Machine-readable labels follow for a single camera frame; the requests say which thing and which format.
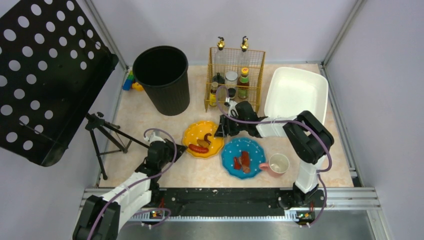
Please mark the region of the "small black cap bottle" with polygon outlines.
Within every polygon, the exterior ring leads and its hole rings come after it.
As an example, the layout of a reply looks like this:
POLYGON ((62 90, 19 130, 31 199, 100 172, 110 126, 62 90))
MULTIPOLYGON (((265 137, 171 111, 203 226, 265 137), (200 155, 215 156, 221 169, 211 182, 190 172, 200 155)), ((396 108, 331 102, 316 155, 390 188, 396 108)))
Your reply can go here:
POLYGON ((230 100, 233 100, 236 97, 237 90, 233 87, 228 89, 228 97, 230 100))

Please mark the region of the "small yellow label bottle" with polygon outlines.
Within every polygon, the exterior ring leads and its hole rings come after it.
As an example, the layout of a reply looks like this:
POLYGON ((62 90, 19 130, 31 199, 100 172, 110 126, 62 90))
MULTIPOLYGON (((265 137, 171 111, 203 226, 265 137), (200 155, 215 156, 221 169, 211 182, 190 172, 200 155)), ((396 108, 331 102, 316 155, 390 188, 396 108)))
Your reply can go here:
POLYGON ((216 107, 217 106, 217 90, 219 87, 219 83, 213 81, 210 85, 209 91, 209 106, 216 107))

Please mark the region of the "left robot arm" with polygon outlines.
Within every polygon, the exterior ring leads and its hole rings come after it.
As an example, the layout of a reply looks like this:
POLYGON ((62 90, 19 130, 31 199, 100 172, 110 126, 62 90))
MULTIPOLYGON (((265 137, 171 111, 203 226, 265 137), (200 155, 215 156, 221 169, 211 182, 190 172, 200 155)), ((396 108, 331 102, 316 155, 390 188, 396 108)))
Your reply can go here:
POLYGON ((164 166, 175 163, 186 150, 186 146, 169 139, 151 142, 144 162, 126 181, 103 195, 91 195, 85 200, 72 239, 117 239, 125 223, 149 204, 159 190, 157 181, 164 166))

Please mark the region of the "black lid glass shaker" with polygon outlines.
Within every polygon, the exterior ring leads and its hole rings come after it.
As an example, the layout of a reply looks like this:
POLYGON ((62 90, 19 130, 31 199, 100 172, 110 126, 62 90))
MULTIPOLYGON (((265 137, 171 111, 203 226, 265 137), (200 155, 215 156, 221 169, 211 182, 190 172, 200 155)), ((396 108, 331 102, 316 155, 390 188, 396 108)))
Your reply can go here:
POLYGON ((212 82, 216 82, 219 85, 225 84, 225 78, 218 72, 213 78, 212 82))

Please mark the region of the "yellow dotted plate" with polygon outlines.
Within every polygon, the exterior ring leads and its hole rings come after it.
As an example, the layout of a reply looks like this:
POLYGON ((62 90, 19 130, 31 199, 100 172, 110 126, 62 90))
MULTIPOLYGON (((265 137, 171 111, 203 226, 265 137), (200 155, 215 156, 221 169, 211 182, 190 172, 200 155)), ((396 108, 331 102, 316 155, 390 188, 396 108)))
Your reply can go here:
POLYGON ((214 134, 218 128, 218 124, 213 121, 201 120, 191 124, 184 132, 182 137, 182 143, 187 146, 187 152, 195 158, 208 159, 217 155, 224 147, 224 139, 222 137, 215 137, 214 134), (211 141, 208 147, 209 152, 207 153, 196 153, 189 149, 190 144, 197 145, 197 140, 204 139, 204 135, 211 133, 208 139, 211 141))

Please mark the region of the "sauce bottle yellow cap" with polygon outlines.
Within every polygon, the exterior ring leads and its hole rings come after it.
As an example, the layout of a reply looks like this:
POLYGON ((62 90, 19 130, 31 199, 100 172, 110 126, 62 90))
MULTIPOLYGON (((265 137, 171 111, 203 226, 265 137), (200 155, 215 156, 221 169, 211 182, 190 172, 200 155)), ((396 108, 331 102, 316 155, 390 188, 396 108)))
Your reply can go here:
POLYGON ((249 68, 242 67, 240 71, 240 77, 237 81, 238 86, 238 97, 240 99, 247 99, 249 95, 249 68))

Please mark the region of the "glass oil bottle brown liquid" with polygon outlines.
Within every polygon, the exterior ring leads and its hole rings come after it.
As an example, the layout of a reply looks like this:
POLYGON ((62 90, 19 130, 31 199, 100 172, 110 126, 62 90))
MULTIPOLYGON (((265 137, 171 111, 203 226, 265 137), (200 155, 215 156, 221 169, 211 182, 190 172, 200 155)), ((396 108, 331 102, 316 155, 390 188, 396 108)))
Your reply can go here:
POLYGON ((237 65, 241 71, 243 68, 248 68, 250 66, 250 53, 249 53, 249 38, 244 36, 240 45, 240 53, 237 58, 237 65))

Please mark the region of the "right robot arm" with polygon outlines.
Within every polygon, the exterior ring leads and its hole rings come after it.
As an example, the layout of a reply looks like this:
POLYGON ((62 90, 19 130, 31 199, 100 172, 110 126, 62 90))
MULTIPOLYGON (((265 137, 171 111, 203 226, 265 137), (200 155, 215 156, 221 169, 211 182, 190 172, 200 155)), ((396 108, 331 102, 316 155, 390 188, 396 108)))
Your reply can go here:
POLYGON ((318 196, 318 187, 323 184, 321 174, 332 167, 330 148, 335 140, 324 125, 308 110, 286 118, 259 117, 247 101, 225 103, 228 113, 219 117, 215 137, 236 136, 246 131, 255 138, 288 138, 300 158, 297 179, 292 190, 279 201, 283 209, 303 207, 318 196))

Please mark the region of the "glass oil bottle clear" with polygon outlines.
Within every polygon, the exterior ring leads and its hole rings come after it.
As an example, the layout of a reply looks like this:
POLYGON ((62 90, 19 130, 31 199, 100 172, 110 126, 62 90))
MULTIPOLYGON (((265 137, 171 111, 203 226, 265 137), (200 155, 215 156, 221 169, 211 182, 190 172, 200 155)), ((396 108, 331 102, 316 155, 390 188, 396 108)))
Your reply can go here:
POLYGON ((218 36, 217 51, 214 54, 214 73, 215 75, 224 76, 227 65, 227 53, 225 52, 225 39, 218 36))

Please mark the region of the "silver lid jar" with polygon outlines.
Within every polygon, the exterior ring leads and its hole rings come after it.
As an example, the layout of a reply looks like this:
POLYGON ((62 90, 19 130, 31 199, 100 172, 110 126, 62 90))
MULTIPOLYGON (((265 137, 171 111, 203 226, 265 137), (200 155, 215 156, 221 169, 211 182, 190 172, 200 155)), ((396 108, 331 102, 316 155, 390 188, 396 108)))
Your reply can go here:
POLYGON ((225 86, 230 89, 230 88, 236 88, 237 87, 237 82, 238 82, 238 73, 236 71, 227 71, 225 73, 225 86))

